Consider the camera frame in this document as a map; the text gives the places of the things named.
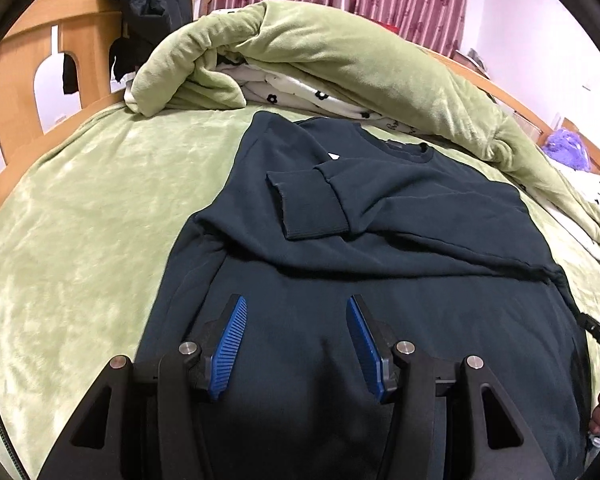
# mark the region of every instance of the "purple plush item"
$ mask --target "purple plush item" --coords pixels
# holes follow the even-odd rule
[[[589,153],[578,134],[564,128],[554,131],[546,140],[542,150],[553,160],[557,160],[574,170],[589,171]]]

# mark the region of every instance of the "metal screw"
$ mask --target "metal screw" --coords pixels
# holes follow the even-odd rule
[[[401,354],[413,354],[416,351],[416,346],[411,341],[400,341],[396,344],[395,349]]]
[[[479,358],[477,355],[470,355],[466,359],[466,363],[473,368],[474,370],[479,370],[484,366],[484,361]]]
[[[126,365],[126,357],[123,355],[116,355],[115,357],[111,358],[111,361],[109,361],[109,366],[115,370],[122,368],[124,365]]]
[[[198,349],[198,345],[196,345],[193,341],[185,341],[180,346],[178,346],[178,351],[182,355],[191,355]]]

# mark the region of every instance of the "blue gripper pad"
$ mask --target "blue gripper pad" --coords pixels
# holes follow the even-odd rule
[[[216,351],[211,357],[211,377],[208,393],[213,400],[218,400],[220,394],[226,390],[246,326],[247,302],[240,296],[235,303],[234,311],[226,327],[224,327]]]
[[[356,349],[358,362],[365,378],[366,387],[378,402],[384,399],[386,390],[382,384],[382,361],[378,348],[371,337],[365,319],[353,298],[347,301],[347,327]]]

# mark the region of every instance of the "ribbed cuff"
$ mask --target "ribbed cuff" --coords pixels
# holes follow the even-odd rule
[[[349,231],[338,197],[320,171],[269,171],[267,180],[280,195],[287,240],[321,238]]]

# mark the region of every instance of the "navy blue sweater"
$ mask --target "navy blue sweater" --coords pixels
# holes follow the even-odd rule
[[[195,337],[231,293],[249,320],[203,413],[216,478],[375,478],[391,406],[366,390],[345,305],[429,354],[477,354],[558,480],[582,469],[586,339],[517,190],[345,120],[254,115],[224,189],[178,236],[138,359]]]

